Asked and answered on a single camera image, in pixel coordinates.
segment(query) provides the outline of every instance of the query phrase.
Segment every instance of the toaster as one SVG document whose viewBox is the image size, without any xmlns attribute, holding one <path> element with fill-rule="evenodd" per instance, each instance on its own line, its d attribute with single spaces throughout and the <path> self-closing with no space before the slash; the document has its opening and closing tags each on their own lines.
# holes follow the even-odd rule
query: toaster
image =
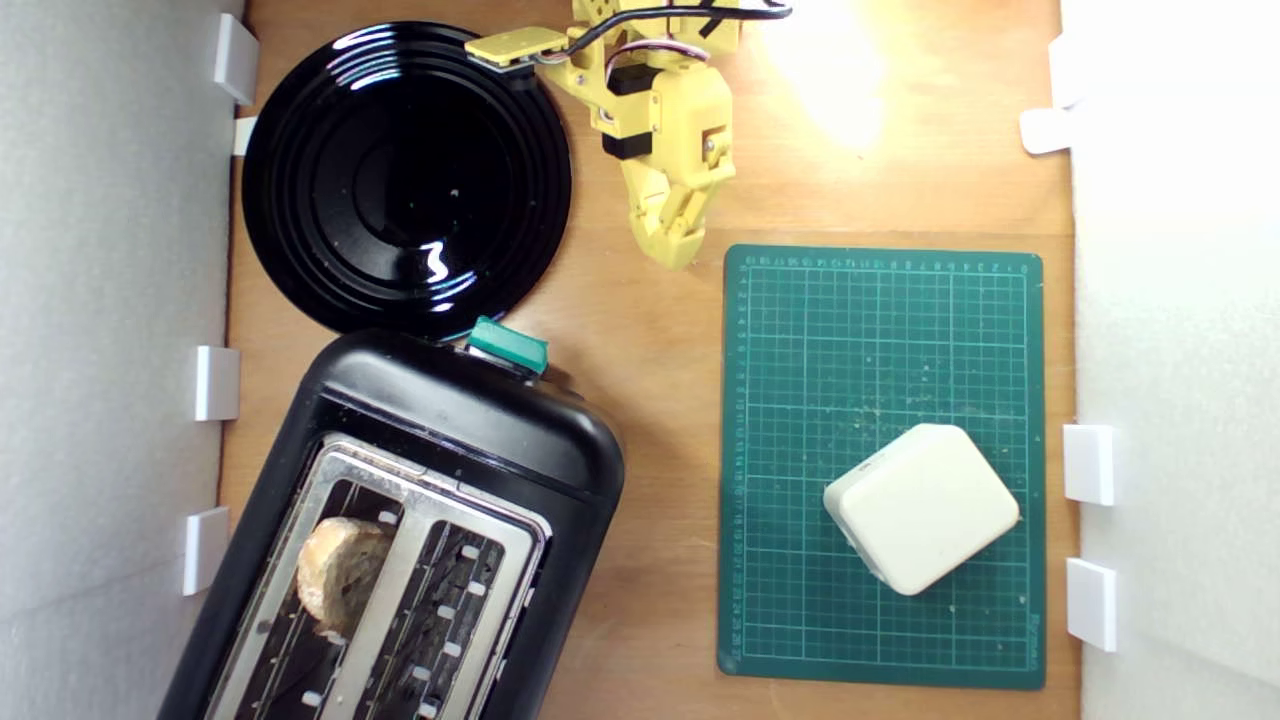
<svg viewBox="0 0 1280 720">
<path fill-rule="evenodd" d="M 325 348 L 160 719 L 535 717 L 623 482 L 545 354 L 486 319 L 462 347 Z"/>
</svg>

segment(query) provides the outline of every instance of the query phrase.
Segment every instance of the white bracket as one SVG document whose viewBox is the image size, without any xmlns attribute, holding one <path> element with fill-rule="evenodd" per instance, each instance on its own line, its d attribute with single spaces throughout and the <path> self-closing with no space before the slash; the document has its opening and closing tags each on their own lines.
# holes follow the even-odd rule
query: white bracket
<svg viewBox="0 0 1280 720">
<path fill-rule="evenodd" d="M 1106 425 L 1062 427 L 1062 486 L 1068 498 L 1108 507 L 1116 503 L 1114 436 Z"/>
<path fill-rule="evenodd" d="M 1116 571 L 1066 559 L 1066 632 L 1103 652 L 1116 651 Z"/>
<path fill-rule="evenodd" d="M 252 105 L 257 90 L 257 38 L 236 19 L 223 13 L 218 19 L 218 54 L 214 82 L 241 105 Z"/>
<path fill-rule="evenodd" d="M 206 589 L 218 574 L 230 539 L 230 512 L 214 507 L 187 515 L 187 557 L 182 571 L 182 594 Z"/>
<path fill-rule="evenodd" d="M 1064 32 L 1048 44 L 1048 77 L 1053 106 L 1024 110 L 1019 118 L 1023 147 L 1032 155 L 1066 150 L 1074 140 L 1069 109 L 1088 92 L 1092 65 L 1071 35 Z"/>
<path fill-rule="evenodd" d="M 239 351 L 196 348 L 196 421 L 239 418 Z"/>
<path fill-rule="evenodd" d="M 257 124 L 257 115 L 250 118 L 236 118 L 236 140 L 232 142 L 232 156 L 243 158 L 248 152 L 248 138 L 253 135 Z"/>
</svg>

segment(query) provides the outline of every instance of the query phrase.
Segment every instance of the wooden surface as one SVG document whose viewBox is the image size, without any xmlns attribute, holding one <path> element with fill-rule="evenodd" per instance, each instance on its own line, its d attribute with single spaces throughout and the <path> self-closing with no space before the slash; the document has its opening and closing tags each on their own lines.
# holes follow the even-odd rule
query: wooden surface
<svg viewBox="0 0 1280 720">
<path fill-rule="evenodd" d="M 481 33 L 562 27 L 570 0 L 250 0 L 257 99 L 325 41 L 365 24 L 435 19 Z M 1074 414 L 1071 213 L 1064 158 L 1032 159 L 1018 113 L 1048 102 L 1048 0 L 809 0 L 750 26 L 717 63 L 736 95 L 739 177 L 687 272 L 645 260 L 626 193 L 585 110 L 557 95 L 577 173 L 570 231 L 511 315 L 552 342 L 576 389 L 621 424 L 627 487 L 541 717 L 1079 717 L 1078 643 L 1062 557 L 1059 430 Z M 252 114 L 255 109 L 247 109 Z M 238 173 L 234 178 L 238 186 Z M 243 351 L 223 502 L 238 512 L 302 372 L 332 338 L 262 274 L 234 206 L 229 343 Z M 716 670 L 722 258 L 736 242 L 1034 251 L 1046 269 L 1048 684 L 1043 692 L 728 678 Z"/>
</svg>

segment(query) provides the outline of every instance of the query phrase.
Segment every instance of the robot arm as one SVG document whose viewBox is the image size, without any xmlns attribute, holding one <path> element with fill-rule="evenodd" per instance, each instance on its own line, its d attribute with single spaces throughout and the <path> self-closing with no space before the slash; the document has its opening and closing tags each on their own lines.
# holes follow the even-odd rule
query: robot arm
<svg viewBox="0 0 1280 720">
<path fill-rule="evenodd" d="M 707 61 L 737 50 L 741 20 L 783 18 L 791 8 L 645 4 L 653 1 L 573 0 L 573 17 L 595 24 L 516 29 L 474 40 L 467 53 L 503 72 L 536 63 L 588 106 L 604 151 L 622 163 L 636 241 L 678 269 L 701 245 L 708 204 L 735 174 L 733 99 Z"/>
</svg>

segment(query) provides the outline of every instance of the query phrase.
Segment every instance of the cable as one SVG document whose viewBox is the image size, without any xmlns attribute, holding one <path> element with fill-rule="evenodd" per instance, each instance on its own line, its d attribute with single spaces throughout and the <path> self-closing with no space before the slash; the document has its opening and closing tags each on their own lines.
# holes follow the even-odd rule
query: cable
<svg viewBox="0 0 1280 720">
<path fill-rule="evenodd" d="M 570 55 L 580 53 L 588 45 L 622 23 L 653 20 L 663 18 L 710 18 L 712 20 L 781 20 L 791 15 L 791 5 L 780 0 L 764 0 L 764 8 L 719 8 L 716 5 L 662 5 L 657 8 L 637 8 L 609 15 L 600 24 L 591 26 L 566 50 L 547 58 L 552 64 L 563 63 Z"/>
<path fill-rule="evenodd" d="M 609 83 L 609 76 L 613 74 L 613 67 L 617 65 L 618 58 L 636 50 L 669 50 L 704 63 L 712 59 L 710 53 L 698 47 L 696 45 L 689 45 L 686 42 L 680 42 L 678 40 L 636 40 L 635 42 L 627 42 L 622 47 L 618 47 L 613 55 L 609 55 L 609 61 L 604 67 L 605 86 Z"/>
</svg>

